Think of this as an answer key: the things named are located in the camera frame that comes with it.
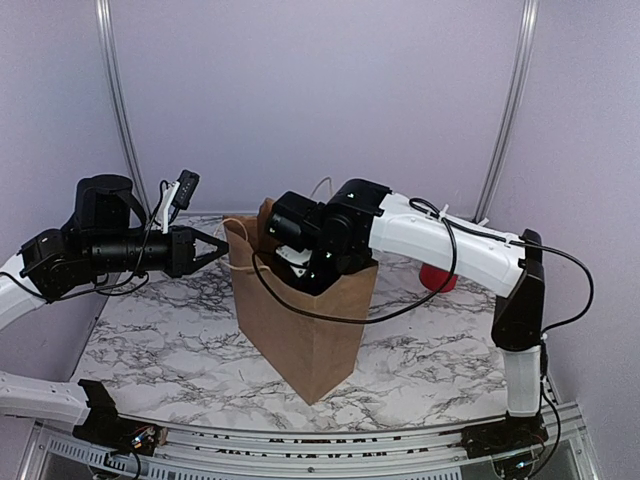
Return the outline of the brown paper bag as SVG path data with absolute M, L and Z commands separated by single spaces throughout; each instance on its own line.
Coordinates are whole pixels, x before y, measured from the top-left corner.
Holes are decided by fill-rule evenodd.
M 313 296 L 290 285 L 293 272 L 275 259 L 266 222 L 274 200 L 253 216 L 229 215 L 222 228 L 240 330 L 308 405 L 351 375 L 378 273 L 371 259 Z

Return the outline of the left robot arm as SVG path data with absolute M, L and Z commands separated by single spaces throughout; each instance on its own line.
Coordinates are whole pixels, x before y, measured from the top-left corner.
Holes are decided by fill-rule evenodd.
M 66 224 L 33 237 L 2 266 L 1 325 L 86 294 L 127 293 L 125 283 L 108 281 L 110 274 L 146 280 L 158 271 L 181 278 L 226 255 L 226 242 L 174 223 L 198 183 L 198 174 L 182 171 L 162 185 L 158 205 L 147 214 L 130 179 L 115 174 L 81 179 Z M 3 372 L 1 412 L 68 424 L 75 437 L 121 454 L 150 456 L 166 434 L 156 424 L 122 417 L 104 385 L 93 380 L 47 382 Z

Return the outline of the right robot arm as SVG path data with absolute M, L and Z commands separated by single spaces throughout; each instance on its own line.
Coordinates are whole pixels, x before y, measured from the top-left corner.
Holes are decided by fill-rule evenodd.
M 471 458 L 541 445 L 544 267 L 537 232 L 501 233 L 450 216 L 387 186 L 347 181 L 325 203 L 289 191 L 276 200 L 264 231 L 291 266 L 296 287 L 318 295 L 365 267 L 374 251 L 428 264 L 474 281 L 496 296 L 491 338 L 505 365 L 503 419 L 467 427 Z

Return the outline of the red cylindrical container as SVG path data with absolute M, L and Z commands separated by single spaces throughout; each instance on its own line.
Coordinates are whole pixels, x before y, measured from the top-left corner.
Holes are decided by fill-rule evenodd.
M 423 264 L 420 269 L 419 280 L 431 292 L 438 290 L 440 293 L 447 293 L 455 288 L 458 276 L 450 276 L 448 271 Z

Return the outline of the left aluminium frame post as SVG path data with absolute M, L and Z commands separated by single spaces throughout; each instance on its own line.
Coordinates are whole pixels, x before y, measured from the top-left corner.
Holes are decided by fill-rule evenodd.
M 96 0 L 95 12 L 105 77 L 125 165 L 133 181 L 134 191 L 138 199 L 141 201 L 143 208 L 149 211 L 150 203 L 135 148 L 120 74 L 111 2 L 108 0 Z

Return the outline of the aluminium frame post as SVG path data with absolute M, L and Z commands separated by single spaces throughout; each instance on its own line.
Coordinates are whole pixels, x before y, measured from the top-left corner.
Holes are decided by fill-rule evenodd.
M 141 201 L 143 208 L 149 211 L 150 203 L 135 148 L 120 74 L 111 2 L 108 0 L 96 0 L 95 12 L 105 77 L 125 165 L 133 181 L 134 191 L 138 199 Z
M 475 222 L 480 222 L 487 217 L 496 194 L 501 173 L 506 165 L 507 151 L 530 68 L 540 2 L 538 0 L 525 0 L 522 5 L 520 27 L 506 100 L 489 167 L 474 212 L 473 220 Z

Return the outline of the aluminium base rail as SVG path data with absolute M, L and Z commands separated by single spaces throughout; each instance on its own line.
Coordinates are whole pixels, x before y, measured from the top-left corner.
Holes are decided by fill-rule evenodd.
M 494 418 L 427 428 L 292 433 L 166 425 L 144 455 L 34 425 L 19 479 L 600 479 L 575 404 L 547 405 L 548 436 L 490 437 Z

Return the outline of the right aluminium frame post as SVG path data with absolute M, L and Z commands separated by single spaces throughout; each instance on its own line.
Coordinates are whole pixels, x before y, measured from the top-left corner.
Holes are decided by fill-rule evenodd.
M 501 173 L 506 165 L 507 151 L 530 68 L 540 2 L 538 0 L 525 0 L 522 5 L 520 27 L 506 100 L 489 167 L 474 212 L 473 220 L 475 222 L 480 222 L 487 217 L 496 194 Z

